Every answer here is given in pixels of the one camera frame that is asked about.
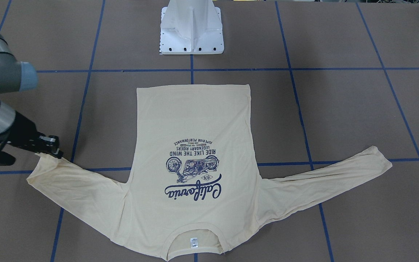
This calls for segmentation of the beige long-sleeve printed shirt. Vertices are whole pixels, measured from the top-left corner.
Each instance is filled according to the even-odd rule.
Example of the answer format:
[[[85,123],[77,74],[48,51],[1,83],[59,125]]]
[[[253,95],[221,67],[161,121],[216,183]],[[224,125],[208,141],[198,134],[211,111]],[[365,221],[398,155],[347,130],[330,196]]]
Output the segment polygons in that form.
[[[170,260],[221,254],[259,229],[379,177],[376,146],[314,171],[263,179],[249,85],[138,88],[126,183],[40,153],[28,184],[111,242]]]

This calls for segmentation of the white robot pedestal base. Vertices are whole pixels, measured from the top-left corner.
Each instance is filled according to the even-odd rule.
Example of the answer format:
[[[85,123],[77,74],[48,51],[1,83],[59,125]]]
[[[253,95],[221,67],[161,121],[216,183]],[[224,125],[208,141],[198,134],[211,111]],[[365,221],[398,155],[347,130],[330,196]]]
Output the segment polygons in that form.
[[[212,0],[171,0],[161,9],[162,55],[224,52],[221,10]]]

